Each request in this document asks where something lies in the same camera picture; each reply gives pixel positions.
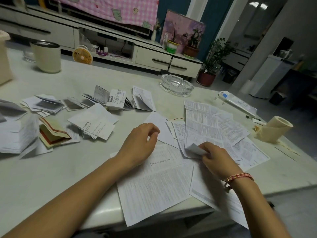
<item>countertop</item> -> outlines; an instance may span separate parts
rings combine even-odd
[[[41,72],[35,64],[22,59],[22,52],[8,49],[10,67],[15,79],[0,86],[0,98],[19,103],[21,99],[36,94],[52,94],[57,99],[67,96],[81,98],[82,93],[93,94],[96,84],[111,90],[126,90],[131,98],[132,85],[152,92],[157,112],[168,119],[185,116],[184,100],[208,103],[233,114],[251,134],[249,138],[271,159],[249,170],[264,195],[272,195],[317,184],[317,163],[286,138],[283,141],[301,156],[296,161],[274,148],[273,144],[255,139],[254,123],[246,114],[217,97],[218,92],[194,88],[188,98],[173,96],[163,91],[159,79],[106,68],[62,60],[58,74]],[[80,111],[60,111],[55,118],[61,122]],[[0,155],[0,236],[24,220],[49,200],[86,176],[117,152],[130,131],[143,123],[150,114],[131,110],[114,113],[119,121],[107,141],[82,140],[80,143],[57,147],[53,152],[34,158],[19,160]],[[208,208],[195,198],[189,198],[162,212],[191,212]],[[112,226],[124,222],[117,188],[114,185],[83,224],[82,228]]]

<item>teal wall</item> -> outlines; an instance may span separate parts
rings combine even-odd
[[[163,20],[165,20],[166,12],[168,9],[172,10],[173,12],[186,15],[190,3],[191,0],[159,0],[157,15],[159,22],[162,23]],[[160,39],[161,33],[156,36],[156,41],[160,42]]]
[[[233,0],[208,0],[201,22],[206,24],[204,36],[199,44],[197,58],[204,61],[208,54],[209,45],[216,38],[217,33],[231,7]]]

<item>forearm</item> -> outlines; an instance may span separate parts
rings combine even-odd
[[[231,186],[239,197],[254,237],[291,237],[254,181],[249,178],[238,178],[231,183]]]
[[[120,158],[107,160],[99,168],[34,212],[3,238],[70,237],[105,192],[128,170],[127,164],[124,164]]]

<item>brown flower pot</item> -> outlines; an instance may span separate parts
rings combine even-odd
[[[215,80],[216,75],[211,75],[208,73],[200,72],[196,82],[205,87],[210,87],[210,85]]]
[[[197,48],[192,48],[187,45],[184,47],[184,54],[187,56],[195,58],[198,55],[198,52],[199,52],[199,49]]]

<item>mug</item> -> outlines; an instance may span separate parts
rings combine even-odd
[[[36,64],[46,73],[61,71],[61,46],[44,40],[30,42]]]

